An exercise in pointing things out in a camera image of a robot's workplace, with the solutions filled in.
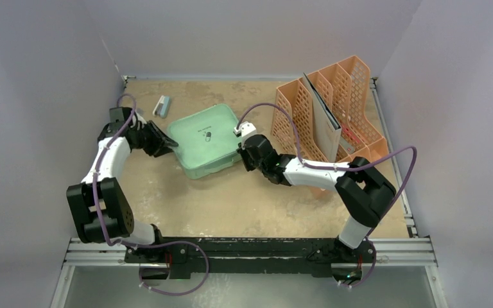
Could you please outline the mint green case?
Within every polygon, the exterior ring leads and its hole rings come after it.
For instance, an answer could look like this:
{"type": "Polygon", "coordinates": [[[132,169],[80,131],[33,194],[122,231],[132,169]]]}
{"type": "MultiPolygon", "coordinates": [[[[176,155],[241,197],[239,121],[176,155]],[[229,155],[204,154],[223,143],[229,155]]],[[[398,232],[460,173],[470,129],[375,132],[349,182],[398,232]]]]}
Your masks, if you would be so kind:
{"type": "Polygon", "coordinates": [[[214,105],[170,123],[168,136],[186,176],[196,180],[233,166],[241,160],[241,139],[234,134],[238,118],[226,104],[214,105]]]}

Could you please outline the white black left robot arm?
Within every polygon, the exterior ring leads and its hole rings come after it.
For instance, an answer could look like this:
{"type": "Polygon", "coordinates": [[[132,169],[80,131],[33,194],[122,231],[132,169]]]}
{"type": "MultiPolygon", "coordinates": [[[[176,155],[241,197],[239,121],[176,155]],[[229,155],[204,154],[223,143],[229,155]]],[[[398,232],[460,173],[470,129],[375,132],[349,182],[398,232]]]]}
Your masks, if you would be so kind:
{"type": "Polygon", "coordinates": [[[166,253],[161,232],[157,226],[134,218],[118,179],[133,150],[159,157],[175,150],[178,142],[130,107],[114,107],[109,114],[110,121],[98,136],[98,153],[90,171],[66,190],[78,237],[83,243],[141,247],[143,257],[159,262],[166,253]]]}

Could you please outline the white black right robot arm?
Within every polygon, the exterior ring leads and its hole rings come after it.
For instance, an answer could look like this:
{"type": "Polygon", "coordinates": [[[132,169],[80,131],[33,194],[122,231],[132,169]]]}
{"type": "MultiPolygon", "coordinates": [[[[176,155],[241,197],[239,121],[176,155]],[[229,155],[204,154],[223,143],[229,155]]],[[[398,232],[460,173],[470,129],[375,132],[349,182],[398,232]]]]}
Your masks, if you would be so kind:
{"type": "Polygon", "coordinates": [[[360,244],[380,223],[396,195],[395,187],[364,157],[335,167],[325,162],[301,161],[298,156],[279,154],[270,141],[255,134],[238,144],[247,171],[259,170],[276,185],[310,186],[336,192],[349,218],[335,243],[336,256],[350,261],[360,244]]]}

